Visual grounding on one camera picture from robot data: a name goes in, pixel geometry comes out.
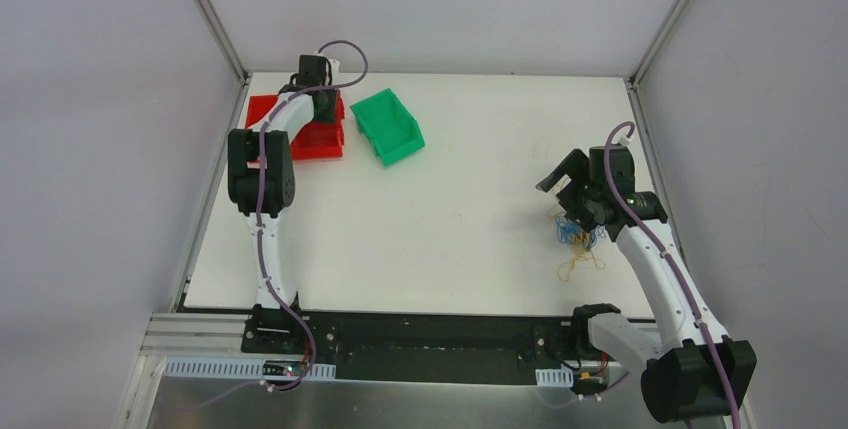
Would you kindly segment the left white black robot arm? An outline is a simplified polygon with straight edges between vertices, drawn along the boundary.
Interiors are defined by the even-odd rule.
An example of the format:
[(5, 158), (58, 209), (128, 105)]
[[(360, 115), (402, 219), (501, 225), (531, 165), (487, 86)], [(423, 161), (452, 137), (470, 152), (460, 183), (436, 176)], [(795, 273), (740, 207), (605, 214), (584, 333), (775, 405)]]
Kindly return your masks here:
[(244, 218), (254, 252), (256, 304), (280, 309), (297, 299), (298, 277), (283, 228), (296, 181), (291, 142), (309, 124), (334, 123), (339, 63), (324, 54), (302, 55), (298, 71), (272, 105), (227, 138), (227, 192)]

